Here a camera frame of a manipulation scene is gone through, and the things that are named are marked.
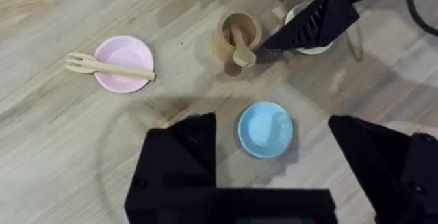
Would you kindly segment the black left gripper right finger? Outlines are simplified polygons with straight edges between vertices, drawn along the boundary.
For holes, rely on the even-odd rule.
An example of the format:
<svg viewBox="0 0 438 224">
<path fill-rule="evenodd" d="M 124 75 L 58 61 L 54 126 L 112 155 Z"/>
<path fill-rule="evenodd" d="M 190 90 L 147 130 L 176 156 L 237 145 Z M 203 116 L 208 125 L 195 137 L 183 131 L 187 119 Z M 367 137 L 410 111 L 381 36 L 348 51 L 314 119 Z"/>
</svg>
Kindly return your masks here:
<svg viewBox="0 0 438 224">
<path fill-rule="evenodd" d="M 375 211 L 376 223 L 437 224 L 437 139 L 353 116 L 328 126 Z"/>
</svg>

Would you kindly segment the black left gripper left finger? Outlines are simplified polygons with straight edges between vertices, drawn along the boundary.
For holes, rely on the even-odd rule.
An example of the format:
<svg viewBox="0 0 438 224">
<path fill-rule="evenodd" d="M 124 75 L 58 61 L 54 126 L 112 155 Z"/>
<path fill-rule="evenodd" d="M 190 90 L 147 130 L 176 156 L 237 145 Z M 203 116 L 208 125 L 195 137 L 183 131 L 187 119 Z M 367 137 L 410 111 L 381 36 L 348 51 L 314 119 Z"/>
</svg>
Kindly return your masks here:
<svg viewBox="0 0 438 224">
<path fill-rule="evenodd" d="M 216 189 L 216 115 L 147 131 L 125 199 L 130 223 L 209 222 Z"/>
</svg>

